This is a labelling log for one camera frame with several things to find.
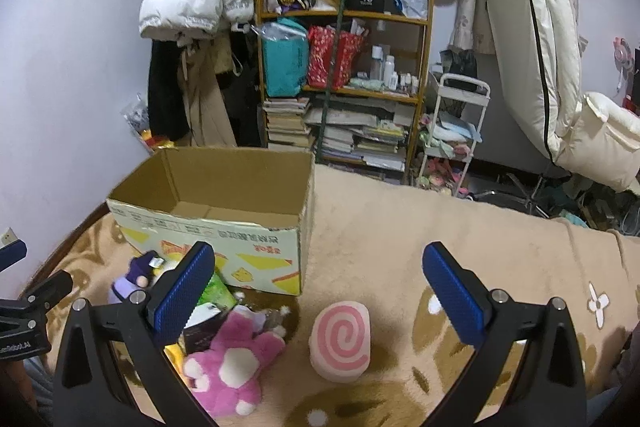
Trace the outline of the black hanging garment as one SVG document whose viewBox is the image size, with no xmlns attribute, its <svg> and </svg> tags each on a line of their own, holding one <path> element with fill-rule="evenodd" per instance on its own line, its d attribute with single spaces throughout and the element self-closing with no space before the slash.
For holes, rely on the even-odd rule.
<svg viewBox="0 0 640 427">
<path fill-rule="evenodd" d="M 173 41 L 152 41 L 148 78 L 150 127 L 152 135 L 172 142 L 190 131 L 178 79 L 180 55 Z"/>
</svg>

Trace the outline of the beige hanging coat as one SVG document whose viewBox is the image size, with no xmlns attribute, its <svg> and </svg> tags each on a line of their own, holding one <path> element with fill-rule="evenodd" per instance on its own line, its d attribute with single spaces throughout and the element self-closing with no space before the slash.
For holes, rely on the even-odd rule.
<svg viewBox="0 0 640 427">
<path fill-rule="evenodd" d="M 236 147 L 218 76 L 232 72 L 228 32 L 214 40 L 198 40 L 182 49 L 178 74 L 188 132 L 180 146 Z"/>
</svg>

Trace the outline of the stack of books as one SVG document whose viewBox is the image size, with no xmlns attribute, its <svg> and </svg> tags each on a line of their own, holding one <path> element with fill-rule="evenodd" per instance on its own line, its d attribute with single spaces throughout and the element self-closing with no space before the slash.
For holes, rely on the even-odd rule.
<svg viewBox="0 0 640 427">
<path fill-rule="evenodd" d="M 314 135 L 306 114 L 309 98 L 267 98 L 262 104 L 266 116 L 267 147 L 269 150 L 309 150 Z"/>
</svg>

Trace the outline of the pink swirl roll plush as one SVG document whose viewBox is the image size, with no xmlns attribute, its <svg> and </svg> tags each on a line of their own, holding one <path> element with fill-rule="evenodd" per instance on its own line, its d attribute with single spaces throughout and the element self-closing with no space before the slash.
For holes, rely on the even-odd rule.
<svg viewBox="0 0 640 427">
<path fill-rule="evenodd" d="M 350 384 L 371 362 L 369 310 L 356 301 L 339 301 L 314 320 L 308 340 L 309 360 L 326 381 Z"/>
</svg>

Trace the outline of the green tissue pack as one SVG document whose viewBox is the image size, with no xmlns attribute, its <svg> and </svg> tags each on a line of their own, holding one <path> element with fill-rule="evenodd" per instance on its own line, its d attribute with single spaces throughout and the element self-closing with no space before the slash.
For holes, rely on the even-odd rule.
<svg viewBox="0 0 640 427">
<path fill-rule="evenodd" d="M 212 305 L 220 311 L 228 311 L 236 306 L 238 302 L 229 291 L 228 287 L 220 277 L 217 271 L 215 271 L 212 277 L 206 284 L 204 291 L 200 298 L 198 298 L 198 305 Z"/>
</svg>

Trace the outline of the green vertical pole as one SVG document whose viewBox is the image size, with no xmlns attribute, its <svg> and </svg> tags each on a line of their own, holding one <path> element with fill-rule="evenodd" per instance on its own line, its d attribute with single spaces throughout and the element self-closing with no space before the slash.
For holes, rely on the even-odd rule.
<svg viewBox="0 0 640 427">
<path fill-rule="evenodd" d="M 329 72 L 328 72 L 328 78 L 326 78 L 326 89 L 324 89 L 320 129 L 318 133 L 318 140 L 316 143 L 316 153 L 314 153 L 314 162 L 317 165 L 323 165 L 326 162 L 323 157 L 324 135 L 326 134 L 326 124 L 328 123 L 328 114 L 330 109 L 330 98 L 331 98 L 331 92 L 333 89 L 333 81 L 336 73 L 337 55 L 338 55 L 338 48 L 340 47 L 340 37 L 342 32 L 345 3 L 346 3 L 346 0 L 340 0 L 340 3 L 338 4 L 336 26 L 334 31 L 333 44 L 331 48 Z"/>
</svg>

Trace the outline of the cream recliner chair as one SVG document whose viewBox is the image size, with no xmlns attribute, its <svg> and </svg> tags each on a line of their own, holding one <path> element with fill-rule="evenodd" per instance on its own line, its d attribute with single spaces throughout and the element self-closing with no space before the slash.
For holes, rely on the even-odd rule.
<svg viewBox="0 0 640 427">
<path fill-rule="evenodd" d="M 582 89 L 572 0 L 486 0 L 503 100 L 558 166 L 616 192 L 639 191 L 639 118 Z"/>
</svg>

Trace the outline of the dark box with label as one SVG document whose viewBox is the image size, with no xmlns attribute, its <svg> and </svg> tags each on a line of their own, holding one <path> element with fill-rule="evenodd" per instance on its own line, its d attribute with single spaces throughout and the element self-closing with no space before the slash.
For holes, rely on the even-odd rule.
<svg viewBox="0 0 640 427">
<path fill-rule="evenodd" d="M 205 351 L 224 321 L 224 312 L 213 303 L 203 303 L 193 310 L 182 331 L 182 347 L 187 355 Z"/>
</svg>

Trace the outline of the purple white plush doll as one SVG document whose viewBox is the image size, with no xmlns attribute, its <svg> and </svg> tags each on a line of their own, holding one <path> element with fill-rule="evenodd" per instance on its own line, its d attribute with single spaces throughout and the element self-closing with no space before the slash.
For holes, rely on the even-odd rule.
<svg viewBox="0 0 640 427">
<path fill-rule="evenodd" d="M 122 303 L 129 295 L 138 289 L 151 286 L 154 279 L 154 270 L 164 263 L 164 259 L 156 251 L 133 257 L 129 261 L 127 272 L 117 277 L 108 290 L 107 302 Z"/>
</svg>

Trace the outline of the teal gift bag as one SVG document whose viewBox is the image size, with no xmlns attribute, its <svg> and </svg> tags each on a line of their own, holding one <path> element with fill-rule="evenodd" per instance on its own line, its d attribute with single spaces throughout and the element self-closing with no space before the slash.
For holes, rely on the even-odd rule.
<svg viewBox="0 0 640 427">
<path fill-rule="evenodd" d="M 308 31 L 289 18 L 254 28 L 262 38 L 262 62 L 268 98 L 293 98 L 306 82 L 309 63 Z"/>
</svg>

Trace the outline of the plastic bag of snacks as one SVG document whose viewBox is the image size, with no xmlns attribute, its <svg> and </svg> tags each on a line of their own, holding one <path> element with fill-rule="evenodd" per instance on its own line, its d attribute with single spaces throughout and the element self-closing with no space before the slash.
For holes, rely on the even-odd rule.
<svg viewBox="0 0 640 427">
<path fill-rule="evenodd" d="M 150 154 L 174 146 L 174 142 L 164 136 L 156 136 L 151 131 L 149 107 L 146 98 L 138 93 L 134 101 L 127 104 L 120 115 L 129 129 Z"/>
</svg>

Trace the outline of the wooden bookshelf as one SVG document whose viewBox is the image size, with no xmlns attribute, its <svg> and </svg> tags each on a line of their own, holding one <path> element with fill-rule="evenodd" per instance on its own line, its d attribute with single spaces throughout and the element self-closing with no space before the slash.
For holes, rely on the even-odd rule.
<svg viewBox="0 0 640 427">
<path fill-rule="evenodd" d="M 257 0 L 259 91 L 271 150 L 406 183 L 431 43 L 400 0 Z"/>
</svg>

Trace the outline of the red gift bag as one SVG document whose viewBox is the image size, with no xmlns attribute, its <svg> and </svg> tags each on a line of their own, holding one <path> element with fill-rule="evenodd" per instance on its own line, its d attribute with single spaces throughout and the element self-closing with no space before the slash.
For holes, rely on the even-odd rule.
<svg viewBox="0 0 640 427">
<path fill-rule="evenodd" d="M 340 38 L 336 38 L 336 31 L 330 26 L 311 26 L 308 40 L 308 86 L 324 89 L 332 72 L 331 87 L 345 87 L 352 78 L 352 65 L 363 47 L 364 37 L 342 30 Z"/>
</svg>

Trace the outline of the pink bear plush toy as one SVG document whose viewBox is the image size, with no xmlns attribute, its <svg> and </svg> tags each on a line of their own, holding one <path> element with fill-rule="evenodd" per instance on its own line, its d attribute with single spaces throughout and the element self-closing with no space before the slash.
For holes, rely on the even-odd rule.
<svg viewBox="0 0 640 427">
<path fill-rule="evenodd" d="M 200 406 L 213 419 L 247 416 L 262 402 L 259 376 L 284 350 L 273 331 L 255 331 L 256 314 L 233 308 L 205 351 L 188 355 L 182 373 Z"/>
</svg>

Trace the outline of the wall socket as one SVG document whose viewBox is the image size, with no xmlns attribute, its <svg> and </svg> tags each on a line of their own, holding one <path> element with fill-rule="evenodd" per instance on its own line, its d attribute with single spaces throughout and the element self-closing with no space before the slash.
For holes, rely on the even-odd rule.
<svg viewBox="0 0 640 427">
<path fill-rule="evenodd" d="M 13 232 L 13 230 L 11 228 L 7 228 L 6 231 L 4 231 L 0 235 L 1 247 L 9 246 L 9 245 L 15 243 L 16 241 L 17 241 L 17 236 L 15 235 L 15 233 Z"/>
</svg>

